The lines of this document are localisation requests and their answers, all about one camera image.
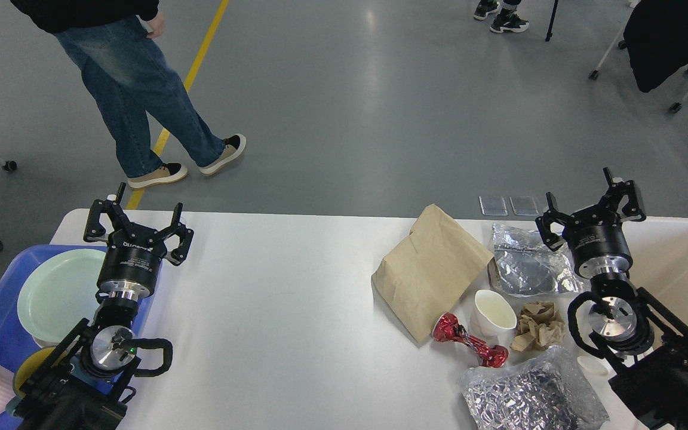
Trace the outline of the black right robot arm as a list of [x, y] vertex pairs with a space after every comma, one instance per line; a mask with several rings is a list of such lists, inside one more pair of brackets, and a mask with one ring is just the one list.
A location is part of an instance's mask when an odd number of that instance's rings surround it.
[[643, 202], [633, 180], [603, 174], [608, 188], [596, 204], [563, 213], [548, 192], [535, 220], [544, 245], [566, 245], [575, 274], [590, 284], [569, 304], [568, 329], [578, 348], [609, 363], [609, 386], [641, 424], [688, 429], [688, 325], [631, 283], [622, 225], [646, 219]]

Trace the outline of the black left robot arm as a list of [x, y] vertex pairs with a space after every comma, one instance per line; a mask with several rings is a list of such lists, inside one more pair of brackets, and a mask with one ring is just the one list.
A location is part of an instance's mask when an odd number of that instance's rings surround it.
[[174, 348], [167, 339], [139, 338], [132, 330], [141, 301], [152, 296], [164, 260], [180, 266], [194, 231], [178, 203], [160, 231], [129, 220], [114, 199], [97, 199], [88, 212], [84, 240], [107, 245], [99, 277], [98, 308], [80, 320], [32, 371], [17, 371], [17, 397], [9, 403], [21, 429], [115, 429], [136, 394], [134, 377], [167, 372]]

